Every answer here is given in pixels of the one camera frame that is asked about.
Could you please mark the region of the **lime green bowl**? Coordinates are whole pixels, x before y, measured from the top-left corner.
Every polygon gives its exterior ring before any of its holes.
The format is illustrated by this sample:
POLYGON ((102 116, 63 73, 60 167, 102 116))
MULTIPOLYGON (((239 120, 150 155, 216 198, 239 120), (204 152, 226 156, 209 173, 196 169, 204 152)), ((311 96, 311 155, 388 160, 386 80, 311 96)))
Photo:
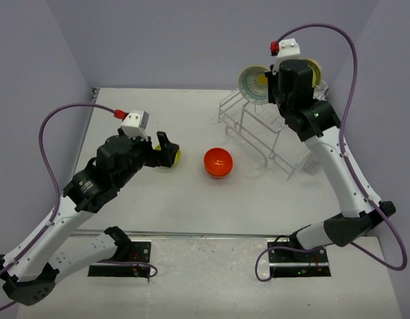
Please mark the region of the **lime green bowl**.
MULTIPOLYGON (((161 146, 158 144, 155 146, 154 150, 160 151, 161 150, 161 146)), ((179 159, 181 157, 181 150, 178 149, 176 155, 175 155, 175 160, 173 165, 170 168, 174 168, 178 163, 179 163, 179 159)))

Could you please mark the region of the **olive green bowl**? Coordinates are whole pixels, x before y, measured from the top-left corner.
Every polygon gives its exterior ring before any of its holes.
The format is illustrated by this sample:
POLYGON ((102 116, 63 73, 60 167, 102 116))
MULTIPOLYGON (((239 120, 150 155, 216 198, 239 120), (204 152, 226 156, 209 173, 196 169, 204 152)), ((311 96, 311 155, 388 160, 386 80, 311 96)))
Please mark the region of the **olive green bowl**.
POLYGON ((314 88, 317 85, 318 79, 318 70, 316 70, 313 66, 310 66, 312 69, 312 87, 314 88))

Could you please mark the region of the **orange bowl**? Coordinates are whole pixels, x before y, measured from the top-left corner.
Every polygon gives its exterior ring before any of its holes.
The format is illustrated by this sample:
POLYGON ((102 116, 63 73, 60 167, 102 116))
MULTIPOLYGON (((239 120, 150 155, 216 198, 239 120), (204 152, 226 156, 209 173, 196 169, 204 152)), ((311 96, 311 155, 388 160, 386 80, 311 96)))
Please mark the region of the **orange bowl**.
POLYGON ((208 150, 203 163, 206 171, 231 171, 234 164, 231 154, 223 148, 208 150))
POLYGON ((207 173, 213 179, 224 179, 229 176, 230 171, 207 171, 207 173))

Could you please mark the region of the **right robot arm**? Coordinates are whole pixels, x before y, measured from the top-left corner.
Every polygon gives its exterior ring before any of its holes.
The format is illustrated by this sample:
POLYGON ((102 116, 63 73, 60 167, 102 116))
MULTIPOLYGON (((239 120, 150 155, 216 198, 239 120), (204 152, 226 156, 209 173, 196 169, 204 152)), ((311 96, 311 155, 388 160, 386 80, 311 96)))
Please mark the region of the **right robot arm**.
POLYGON ((339 141, 341 122, 332 105, 314 98, 313 72, 305 60, 281 62, 278 72, 266 72, 268 101, 276 104, 286 125, 316 156, 340 206, 340 213, 291 234, 289 255, 303 261, 312 249, 330 244, 344 247, 396 212, 372 189, 347 143, 339 141))

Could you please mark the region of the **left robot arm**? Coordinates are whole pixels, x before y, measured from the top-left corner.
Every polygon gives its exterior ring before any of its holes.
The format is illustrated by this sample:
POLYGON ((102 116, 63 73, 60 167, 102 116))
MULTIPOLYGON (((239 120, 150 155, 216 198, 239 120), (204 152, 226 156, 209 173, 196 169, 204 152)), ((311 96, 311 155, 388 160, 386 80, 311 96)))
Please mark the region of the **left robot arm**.
POLYGON ((143 167, 172 167, 179 146, 158 132, 159 148, 151 139, 123 133, 109 137, 86 167, 63 189, 56 207, 15 249, 0 255, 3 290, 14 303, 34 305, 63 279, 94 263, 123 265, 131 240, 119 227, 108 227, 91 242, 73 249, 62 244, 93 217, 143 167))

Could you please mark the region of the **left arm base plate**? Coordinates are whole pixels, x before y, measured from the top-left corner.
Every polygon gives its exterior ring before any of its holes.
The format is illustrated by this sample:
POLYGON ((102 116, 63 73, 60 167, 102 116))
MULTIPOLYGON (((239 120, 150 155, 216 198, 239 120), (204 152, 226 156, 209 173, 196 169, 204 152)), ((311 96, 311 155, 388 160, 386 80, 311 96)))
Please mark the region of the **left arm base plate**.
POLYGON ((122 255, 112 258, 111 261, 129 263, 114 265, 96 263, 88 268, 88 277, 97 278, 146 278, 155 275, 155 270, 150 266, 139 265, 136 262, 150 263, 152 243, 150 241, 132 241, 130 248, 122 255))

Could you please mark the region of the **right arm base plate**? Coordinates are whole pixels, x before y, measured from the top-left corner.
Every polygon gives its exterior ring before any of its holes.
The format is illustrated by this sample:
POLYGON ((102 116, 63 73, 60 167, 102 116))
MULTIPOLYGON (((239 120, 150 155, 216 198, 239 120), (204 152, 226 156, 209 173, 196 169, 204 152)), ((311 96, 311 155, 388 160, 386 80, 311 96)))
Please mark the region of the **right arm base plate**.
POLYGON ((268 242, 268 261, 270 275, 273 278, 302 278, 302 277, 330 277, 331 271, 328 255, 324 249, 311 253, 297 253, 292 251, 274 249, 275 247, 290 247, 300 249, 296 243, 282 238, 268 242))

